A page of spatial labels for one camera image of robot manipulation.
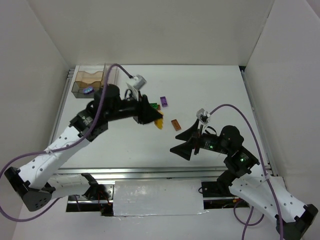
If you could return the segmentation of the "yellow lego brick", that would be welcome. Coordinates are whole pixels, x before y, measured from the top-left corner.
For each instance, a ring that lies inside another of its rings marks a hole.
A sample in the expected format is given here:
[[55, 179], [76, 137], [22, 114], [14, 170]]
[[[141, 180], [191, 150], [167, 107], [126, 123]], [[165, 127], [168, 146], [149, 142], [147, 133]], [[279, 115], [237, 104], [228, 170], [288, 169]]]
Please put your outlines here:
[[164, 125], [164, 119], [163, 119], [164, 114], [161, 111], [159, 111], [159, 113], [162, 115], [162, 117], [154, 120], [153, 123], [159, 130], [162, 130]]

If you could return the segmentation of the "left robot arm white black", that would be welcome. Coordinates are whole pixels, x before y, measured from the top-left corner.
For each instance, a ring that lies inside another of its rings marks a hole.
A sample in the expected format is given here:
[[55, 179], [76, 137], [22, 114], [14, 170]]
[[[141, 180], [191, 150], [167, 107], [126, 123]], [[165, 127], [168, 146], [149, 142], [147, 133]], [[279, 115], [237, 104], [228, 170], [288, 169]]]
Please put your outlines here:
[[57, 170], [78, 151], [108, 130], [111, 121], [133, 118], [138, 124], [163, 122], [163, 115], [153, 108], [144, 94], [121, 99], [120, 89], [108, 84], [94, 94], [94, 99], [69, 123], [63, 133], [29, 163], [9, 167], [4, 175], [30, 212], [43, 208], [52, 199], [71, 195], [97, 199], [108, 193], [89, 173], [58, 175]]

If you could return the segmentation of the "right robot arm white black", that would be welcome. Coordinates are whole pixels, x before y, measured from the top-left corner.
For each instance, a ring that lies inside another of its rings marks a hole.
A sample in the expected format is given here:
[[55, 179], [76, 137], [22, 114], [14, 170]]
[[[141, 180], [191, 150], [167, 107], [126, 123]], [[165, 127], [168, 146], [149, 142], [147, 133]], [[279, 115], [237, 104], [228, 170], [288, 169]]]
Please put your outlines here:
[[170, 152], [186, 160], [201, 149], [226, 155], [223, 162], [227, 170], [217, 179], [220, 189], [261, 211], [284, 239], [300, 240], [313, 223], [318, 209], [295, 198], [275, 177], [265, 173], [260, 161], [243, 146], [244, 138], [235, 126], [226, 125], [216, 135], [203, 132], [196, 121], [176, 139], [183, 143]]

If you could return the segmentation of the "purple round lego piece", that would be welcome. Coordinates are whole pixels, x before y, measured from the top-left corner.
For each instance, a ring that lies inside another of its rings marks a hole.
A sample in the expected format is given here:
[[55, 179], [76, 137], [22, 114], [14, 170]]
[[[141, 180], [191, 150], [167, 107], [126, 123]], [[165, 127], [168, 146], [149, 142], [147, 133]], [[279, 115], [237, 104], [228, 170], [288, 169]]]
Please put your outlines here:
[[92, 86], [88, 86], [84, 88], [82, 92], [84, 95], [89, 95], [94, 92], [94, 88]]

